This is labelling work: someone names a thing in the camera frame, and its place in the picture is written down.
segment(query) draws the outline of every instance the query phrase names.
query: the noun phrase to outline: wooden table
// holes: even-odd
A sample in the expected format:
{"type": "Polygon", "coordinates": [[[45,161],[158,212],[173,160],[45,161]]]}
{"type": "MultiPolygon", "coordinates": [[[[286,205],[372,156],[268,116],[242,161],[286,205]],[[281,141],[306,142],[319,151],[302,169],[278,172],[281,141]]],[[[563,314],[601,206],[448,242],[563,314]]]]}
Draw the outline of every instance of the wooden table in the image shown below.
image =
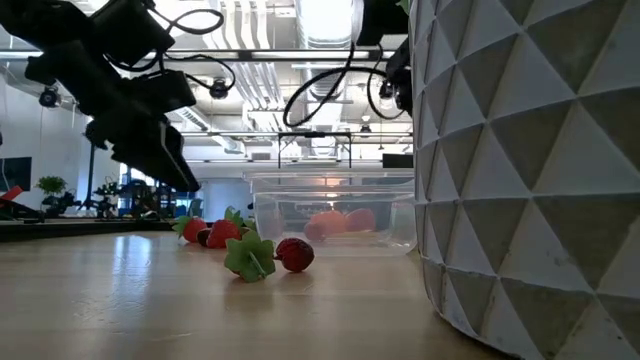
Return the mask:
{"type": "Polygon", "coordinates": [[[502,358],[434,314],[415,258],[245,284],[224,255],[170,233],[0,244],[0,358],[502,358]]]}

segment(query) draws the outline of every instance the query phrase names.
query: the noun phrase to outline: white textured vase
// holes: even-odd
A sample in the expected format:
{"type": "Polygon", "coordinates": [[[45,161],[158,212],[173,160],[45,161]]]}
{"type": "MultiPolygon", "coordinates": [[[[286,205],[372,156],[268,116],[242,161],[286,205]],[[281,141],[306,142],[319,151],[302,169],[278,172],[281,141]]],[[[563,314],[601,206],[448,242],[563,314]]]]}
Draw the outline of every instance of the white textured vase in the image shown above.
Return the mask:
{"type": "Polygon", "coordinates": [[[640,359],[640,0],[413,0],[434,308],[525,359],[640,359]]]}

